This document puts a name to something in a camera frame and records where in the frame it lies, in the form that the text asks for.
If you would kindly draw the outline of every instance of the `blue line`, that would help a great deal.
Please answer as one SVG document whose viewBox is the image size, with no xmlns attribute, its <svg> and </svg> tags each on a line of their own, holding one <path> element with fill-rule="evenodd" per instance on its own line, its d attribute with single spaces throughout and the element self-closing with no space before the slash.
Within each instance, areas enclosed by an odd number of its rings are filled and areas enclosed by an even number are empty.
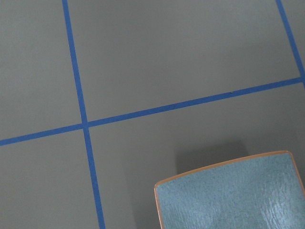
<svg viewBox="0 0 305 229">
<path fill-rule="evenodd" d="M 304 67 L 303 67 L 303 63 L 302 63 L 299 51 L 298 51 L 296 43 L 295 43 L 295 39 L 294 39 L 292 30 L 291 30 L 290 25 L 289 25 L 288 18 L 286 16 L 282 1 L 281 0 L 275 0 L 275 1 L 276 1 L 278 10 L 280 12 L 280 15 L 282 17 L 282 21 L 283 21 L 283 24 L 284 24 L 284 27 L 285 27 L 285 30 L 286 30 L 286 33 L 287 33 L 287 36 L 288 36 L 288 39 L 289 39 L 289 43 L 290 43 L 292 52 L 293 52 L 294 57 L 295 57 L 295 62 L 296 62 L 297 68 L 299 69 L 300 76 L 302 78 L 302 81 L 303 81 L 303 84 L 304 84 L 304 87 L 305 87 L 305 71 L 304 71 Z"/>
<path fill-rule="evenodd" d="M 151 108 L 151 109 L 137 111 L 137 112 L 128 113 L 128 114 L 122 114 L 122 115 L 113 116 L 113 117 L 109 117 L 109 118 L 103 118 L 103 119 L 91 121 L 88 124 L 89 124 L 89 127 L 104 125 L 104 124 L 108 124 L 108 123 L 114 123 L 114 122 L 137 118 L 137 117 L 141 117 L 141 116 L 152 115 L 152 114 L 166 112 L 166 111 L 170 111 L 170 110 L 176 110 L 176 109 L 180 109 L 180 108 L 184 108 L 184 107 L 188 107 L 188 106 L 194 106 L 194 105 L 205 104 L 205 103 L 209 103 L 209 102 L 213 102 L 213 101 L 217 101 L 217 100 L 228 99 L 228 98 L 237 97 L 237 96 L 244 95 L 244 94 L 251 94 L 251 93 L 266 91 L 266 90 L 270 90 L 270 89 L 274 89 L 274 88 L 278 88 L 278 87 L 284 87 L 284 86 L 288 86 L 288 85 L 293 85 L 293 84 L 301 83 L 301 82 L 302 82 L 301 78 L 294 78 L 294 79 L 290 79 L 290 80 L 284 80 L 284 81 L 269 83 L 269 84 L 260 85 L 260 86 L 256 86 L 256 87 L 241 89 L 241 90 L 234 91 L 234 92 L 217 94 L 217 95 L 189 100 L 189 101 L 185 101 L 185 102 L 181 102 L 181 103 L 160 106 L 160 107 L 156 107 L 156 108 Z"/>
<path fill-rule="evenodd" d="M 76 124 L 76 125 L 70 125 L 70 126 L 66 126 L 66 127 L 57 128 L 57 129 L 41 131 L 41 132 L 34 133 L 34 134 L 8 138 L 8 139 L 0 140 L 0 146 L 9 145 L 9 144 L 17 143 L 17 142 L 28 141 L 28 140 L 32 140 L 32 139 L 36 139 L 36 138 L 41 138 L 41 137 L 47 137 L 47 136 L 51 136 L 51 135 L 62 134 L 62 133 L 66 133 L 69 131 L 80 130 L 80 129 L 82 129 L 82 124 Z"/>
<path fill-rule="evenodd" d="M 67 0 L 62 0 L 62 7 L 63 7 L 64 16 L 65 16 L 68 42 L 69 42 L 71 61 L 72 61 L 72 67 L 73 67 L 73 74 L 74 74 L 74 80 L 75 80 L 75 85 L 76 85 L 78 103 L 79 103 L 80 112 L 81 112 L 81 123 L 82 123 L 82 127 L 83 127 L 86 150 L 87 150 L 87 158 L 88 158 L 88 163 L 89 163 L 89 170 L 90 170 L 91 183 L 92 183 L 92 189 L 93 189 L 93 195 L 94 195 L 94 201 L 95 201 L 95 208 L 96 208 L 96 213 L 97 213 L 97 218 L 98 218 L 100 229 L 105 229 L 106 227 L 105 227 L 104 216 L 103 216 L 103 211 L 102 211 L 102 202 L 101 202 L 101 198 L 100 198 L 100 191 L 99 191 L 98 180 L 97 180 L 97 176 L 96 176 L 94 157 L 93 157 L 93 151 L 92 151 L 92 145 L 91 145 L 91 138 L 90 138 L 90 132 L 89 132 L 89 127 L 88 127 L 88 119 L 87 119 L 87 114 L 86 114 L 85 101 L 84 101 L 82 88 L 81 88 L 81 78 L 80 78 L 80 73 L 79 73 L 78 64 L 77 64 L 77 58 L 76 58 L 72 26 L 71 26 L 71 20 L 70 20 L 69 7 L 68 7 Z"/>
</svg>

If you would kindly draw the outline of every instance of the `blue grid line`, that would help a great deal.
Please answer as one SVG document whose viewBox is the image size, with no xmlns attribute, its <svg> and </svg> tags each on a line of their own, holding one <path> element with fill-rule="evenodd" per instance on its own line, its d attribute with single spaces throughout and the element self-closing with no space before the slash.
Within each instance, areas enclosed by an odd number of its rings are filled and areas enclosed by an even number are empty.
<svg viewBox="0 0 305 229">
<path fill-rule="evenodd" d="M 100 197 L 98 180 L 97 180 L 97 176 L 96 176 L 96 169 L 95 169 L 95 164 L 94 164 L 91 138 L 90 138 L 90 132 L 89 132 L 89 127 L 88 127 L 88 119 L 87 119 L 87 114 L 86 114 L 85 101 L 84 101 L 83 93 L 82 93 L 81 78 L 80 78 L 80 73 L 79 73 L 78 64 L 77 64 L 77 58 L 76 58 L 72 26 L 71 26 L 71 20 L 70 20 L 69 7 L 68 7 L 67 0 L 62 0 L 62 7 L 63 7 L 64 17 L 65 17 L 65 22 L 66 22 L 67 36 L 68 36 L 68 42 L 69 42 L 69 48 L 70 48 L 70 54 L 71 54 L 71 62 L 72 62 L 72 67 L 73 67 L 73 74 L 74 74 L 75 86 L 76 86 L 76 91 L 77 91 L 78 103 L 79 103 L 80 112 L 81 112 L 81 123 L 82 123 L 82 127 L 83 127 L 83 133 L 84 133 L 84 139 L 85 139 L 85 145 L 86 145 L 86 151 L 87 151 L 87 158 L 88 158 L 88 163 L 89 163 L 89 170 L 90 170 L 90 176 L 91 176 L 93 196 L 94 196 L 94 201 L 95 201 L 95 208 L 96 208 L 97 218 L 98 218 L 98 222 L 99 222 L 99 227 L 100 227 L 100 229 L 105 229 L 106 227 L 105 227 L 105 221 L 104 221 L 103 210 L 102 210 L 102 202 L 101 202 L 101 197 Z"/>
<path fill-rule="evenodd" d="M 41 138 L 41 137 L 47 137 L 47 136 L 51 136 L 51 135 L 58 135 L 58 134 L 62 134 L 62 133 L 66 133 L 66 132 L 70 132 L 70 131 L 74 131 L 74 130 L 80 130 L 80 129 L 82 129 L 82 124 L 76 124 L 76 125 L 69 125 L 69 126 L 65 126 L 65 127 L 61 127 L 61 128 L 57 128 L 57 129 L 41 131 L 41 132 L 37 132 L 34 134 L 12 137 L 12 138 L 8 138 L 8 139 L 0 140 L 0 146 L 9 145 L 9 144 L 17 143 L 17 142 L 33 140 L 33 139 Z"/>
<path fill-rule="evenodd" d="M 184 107 L 188 107 L 188 106 L 205 104 L 205 103 L 209 103 L 209 102 L 213 102 L 213 101 L 237 97 L 237 96 L 241 96 L 244 94 L 252 94 L 252 93 L 256 93 L 256 92 L 266 91 L 266 90 L 284 87 L 284 86 L 301 83 L 301 82 L 302 82 L 301 78 L 294 78 L 294 79 L 290 79 L 290 80 L 283 80 L 283 81 L 279 81 L 279 82 L 275 82 L 275 83 L 269 83 L 269 84 L 264 84 L 264 85 L 260 85 L 260 86 L 256 86 L 256 87 L 241 89 L 238 91 L 216 94 L 216 95 L 212 95 L 212 96 L 208 96 L 208 97 L 204 97 L 204 98 L 193 99 L 193 100 L 180 102 L 180 103 L 176 103 L 176 104 L 165 105 L 165 106 L 160 106 L 160 107 L 151 108 L 151 109 L 147 109 L 147 110 L 132 112 L 129 114 L 122 114 L 122 115 L 118 115 L 118 116 L 114 116 L 114 117 L 103 118 L 103 119 L 91 121 L 91 122 L 89 122 L 89 127 L 104 125 L 104 124 L 108 124 L 108 123 L 114 123 L 114 122 L 118 122 L 118 121 L 137 118 L 137 117 L 141 117 L 141 116 L 152 115 L 152 114 L 166 112 L 166 111 L 170 111 L 170 110 L 176 110 L 176 109 L 180 109 L 180 108 L 184 108 Z"/>
<path fill-rule="evenodd" d="M 283 6 L 281 0 L 275 0 L 275 1 L 276 1 L 276 4 L 277 4 L 278 11 L 280 12 L 280 15 L 281 15 L 281 18 L 282 18 L 282 21 L 283 21 L 288 39 L 289 39 L 289 43 L 290 43 L 290 47 L 292 49 L 292 53 L 294 54 L 294 58 L 295 58 L 297 68 L 300 72 L 300 77 L 302 78 L 303 85 L 305 87 L 305 71 L 304 71 L 303 63 L 302 63 L 299 51 L 297 49 L 297 46 L 296 46 L 296 43 L 295 43 L 295 38 L 294 38 L 294 35 L 292 33 L 288 18 L 286 16 L 284 6 Z"/>
</svg>

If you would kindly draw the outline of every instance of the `gray floor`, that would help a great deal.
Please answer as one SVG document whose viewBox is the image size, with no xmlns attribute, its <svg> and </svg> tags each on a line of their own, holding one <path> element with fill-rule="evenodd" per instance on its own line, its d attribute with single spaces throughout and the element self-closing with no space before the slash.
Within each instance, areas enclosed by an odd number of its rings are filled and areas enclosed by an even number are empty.
<svg viewBox="0 0 305 229">
<path fill-rule="evenodd" d="M 305 61 L 305 2 L 284 0 Z M 89 121 L 300 77 L 276 2 L 69 1 Z M 99 228 L 61 1 L 0 0 L 0 228 Z M 290 150 L 302 83 L 90 128 L 107 229 L 160 228 L 164 178 Z M 8 139 L 16 139 L 7 144 Z"/>
</svg>

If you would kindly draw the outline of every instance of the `orange border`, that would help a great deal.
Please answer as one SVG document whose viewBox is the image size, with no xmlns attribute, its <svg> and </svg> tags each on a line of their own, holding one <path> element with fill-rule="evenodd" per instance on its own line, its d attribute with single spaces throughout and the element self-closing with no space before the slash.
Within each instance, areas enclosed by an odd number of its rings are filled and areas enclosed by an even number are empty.
<svg viewBox="0 0 305 229">
<path fill-rule="evenodd" d="M 202 167 L 202 168 L 194 169 L 194 170 L 191 170 L 191 171 L 188 171 L 188 172 L 185 172 L 185 173 L 181 173 L 181 174 L 178 174 L 176 176 L 173 176 L 173 177 L 161 180 L 157 184 L 155 184 L 155 186 L 154 186 L 154 195 L 155 195 L 155 199 L 156 199 L 156 204 L 157 204 L 157 210 L 158 210 L 158 215 L 159 215 L 159 221 L 160 221 L 161 229 L 165 229 L 165 228 L 164 228 L 164 223 L 163 223 L 163 219 L 162 219 L 162 215 L 161 215 L 160 203 L 159 203 L 159 198 L 158 198 L 158 193 L 157 193 L 157 187 L 160 184 L 166 183 L 168 181 L 171 181 L 171 180 L 174 180 L 174 179 L 177 179 L 177 178 L 180 178 L 180 177 L 192 174 L 192 173 L 196 173 L 196 172 L 199 172 L 199 171 L 207 170 L 207 169 L 210 169 L 210 168 L 215 168 L 215 167 L 219 167 L 219 166 L 225 166 L 227 164 L 232 164 L 232 163 L 236 163 L 236 162 L 240 162 L 240 161 L 245 161 L 245 160 L 249 160 L 249 159 L 254 159 L 254 158 L 258 158 L 258 157 L 271 156 L 271 155 L 277 155 L 277 154 L 285 154 L 285 153 L 289 153 L 290 154 L 290 157 L 291 157 L 292 162 L 293 162 L 294 167 L 295 167 L 296 175 L 297 175 L 297 177 L 299 179 L 299 182 L 300 182 L 300 185 L 301 185 L 301 189 L 302 189 L 304 197 L 305 197 L 305 189 L 304 189 L 304 186 L 303 186 L 300 174 L 299 174 L 299 172 L 297 170 L 294 156 L 292 155 L 291 152 L 289 152 L 289 151 L 274 151 L 274 152 L 269 152 L 269 153 L 245 156 L 245 157 L 241 157 L 241 158 L 237 158 L 237 159 L 233 159 L 233 160 L 229 160 L 229 161 L 220 162 L 220 163 L 217 163 L 217 164 L 214 164 L 214 165 L 210 165 L 210 166 L 205 166 L 205 167 Z"/>
</svg>

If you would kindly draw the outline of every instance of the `blue tape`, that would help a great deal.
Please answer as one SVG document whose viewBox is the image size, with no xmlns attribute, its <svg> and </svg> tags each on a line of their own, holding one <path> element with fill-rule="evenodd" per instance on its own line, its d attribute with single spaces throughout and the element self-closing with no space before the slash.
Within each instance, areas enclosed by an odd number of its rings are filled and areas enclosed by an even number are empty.
<svg viewBox="0 0 305 229">
<path fill-rule="evenodd" d="M 96 213 L 97 213 L 97 218 L 98 218 L 100 229 L 105 229 L 106 227 L 105 227 L 104 216 L 103 216 L 103 211 L 102 211 L 102 202 L 101 202 L 100 191 L 99 191 L 99 186 L 98 186 L 98 181 L 97 181 L 97 176 L 96 176 L 93 151 L 92 151 L 92 145 L 91 145 L 91 138 L 90 138 L 90 132 L 89 132 L 89 127 L 88 127 L 88 119 L 87 119 L 87 114 L 86 114 L 85 101 L 83 98 L 83 93 L 82 93 L 82 88 L 81 88 L 81 78 L 80 78 L 80 73 L 79 73 L 78 64 L 77 64 L 77 58 L 76 58 L 72 26 L 71 26 L 71 20 L 70 20 L 69 7 L 68 7 L 67 0 L 62 0 L 62 7 L 63 7 L 64 17 L 65 17 L 65 22 L 66 22 L 66 29 L 67 29 L 67 35 L 68 35 L 68 42 L 69 42 L 69 48 L 70 48 L 70 54 L 71 54 L 71 61 L 72 61 L 78 103 L 79 103 L 80 112 L 81 112 L 81 122 L 82 122 L 84 138 L 85 138 L 85 145 L 86 145 L 86 150 L 87 150 L 87 158 L 88 158 L 88 163 L 89 163 L 89 170 L 90 170 L 91 183 L 92 183 L 92 189 L 93 189 L 93 195 L 94 195 L 94 201 L 95 201 L 95 208 L 96 208 Z"/>
<path fill-rule="evenodd" d="M 282 21 L 283 21 L 283 24 L 284 24 L 284 27 L 285 27 L 285 30 L 286 30 L 286 33 L 287 33 L 287 36 L 288 36 L 288 39 L 289 39 L 289 43 L 290 43 L 292 52 L 293 52 L 294 57 L 295 57 L 295 62 L 296 62 L 297 68 L 300 72 L 300 77 L 302 78 L 302 81 L 303 81 L 303 84 L 304 84 L 304 87 L 305 87 L 305 71 L 304 71 L 304 67 L 303 67 L 303 63 L 302 63 L 299 51 L 298 51 L 296 43 L 295 43 L 295 39 L 294 39 L 292 30 L 291 30 L 290 25 L 289 25 L 288 18 L 286 16 L 282 1 L 281 0 L 275 0 L 275 1 L 276 1 L 278 10 L 280 12 L 281 18 L 282 18 Z"/>
<path fill-rule="evenodd" d="M 52 129 L 52 130 L 46 130 L 46 131 L 41 131 L 38 133 L 34 134 L 29 134 L 29 135 L 23 135 L 19 137 L 13 137 L 13 138 L 8 138 L 4 140 L 0 140 L 0 146 L 4 145 L 9 145 L 17 142 L 23 142 L 23 141 L 28 141 L 36 138 L 41 138 L 41 137 L 47 137 L 51 135 L 57 135 L 57 134 L 62 134 L 74 130 L 80 130 L 82 129 L 82 124 L 76 124 L 76 125 L 70 125 L 70 126 L 65 126 L 57 129 Z"/>
<path fill-rule="evenodd" d="M 142 110 L 142 111 L 137 111 L 137 112 L 132 112 L 129 114 L 122 114 L 114 117 L 109 117 L 109 118 L 103 118 L 95 121 L 89 122 L 89 127 L 97 126 L 97 125 L 104 125 L 108 123 L 114 123 L 114 122 L 119 122 L 127 119 L 132 119 L 132 118 L 137 118 L 141 116 L 147 116 L 147 115 L 152 115 L 156 113 L 161 113 L 165 111 L 170 111 L 170 110 L 176 110 L 188 106 L 194 106 L 194 105 L 199 105 L 199 104 L 205 104 L 217 100 L 222 100 L 222 99 L 228 99 L 232 97 L 237 97 L 240 95 L 244 94 L 251 94 L 251 93 L 256 93 L 256 92 L 261 92 L 261 91 L 266 91 L 278 87 L 284 87 L 296 83 L 301 83 L 302 79 L 301 78 L 294 78 L 290 80 L 283 80 L 275 83 L 269 83 L 265 85 L 260 85 L 256 87 L 250 87 L 246 89 L 241 89 L 238 91 L 234 92 L 228 92 L 228 93 L 223 93 L 223 94 L 217 94 L 217 95 L 212 95 L 204 98 L 199 98 L 199 99 L 194 99 L 194 100 L 189 100 L 181 103 L 176 103 L 176 104 L 171 104 L 171 105 L 166 105 L 166 106 L 160 106 L 156 108 L 151 108 L 147 110 Z"/>
</svg>

